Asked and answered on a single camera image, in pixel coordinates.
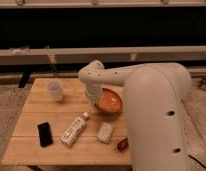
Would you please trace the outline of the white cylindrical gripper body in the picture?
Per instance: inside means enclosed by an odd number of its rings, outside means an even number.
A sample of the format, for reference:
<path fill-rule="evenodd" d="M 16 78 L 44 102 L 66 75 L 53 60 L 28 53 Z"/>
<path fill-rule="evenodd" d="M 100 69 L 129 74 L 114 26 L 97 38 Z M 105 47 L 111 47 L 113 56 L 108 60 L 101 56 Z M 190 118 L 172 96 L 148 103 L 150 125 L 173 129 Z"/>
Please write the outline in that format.
<path fill-rule="evenodd" d="M 96 104 L 102 95 L 102 86 L 100 84 L 86 84 L 86 96 L 93 103 Z"/>

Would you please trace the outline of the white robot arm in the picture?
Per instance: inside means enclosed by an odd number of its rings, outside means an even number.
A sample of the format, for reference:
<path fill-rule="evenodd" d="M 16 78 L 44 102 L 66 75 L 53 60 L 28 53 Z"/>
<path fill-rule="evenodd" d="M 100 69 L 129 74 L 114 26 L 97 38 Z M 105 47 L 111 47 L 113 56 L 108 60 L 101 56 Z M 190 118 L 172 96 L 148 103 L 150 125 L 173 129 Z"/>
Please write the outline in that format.
<path fill-rule="evenodd" d="M 190 171 L 181 117 L 191 86 L 185 67 L 148 63 L 106 69 L 95 60 L 78 77 L 92 102 L 99 99 L 103 84 L 123 88 L 133 171 Z"/>

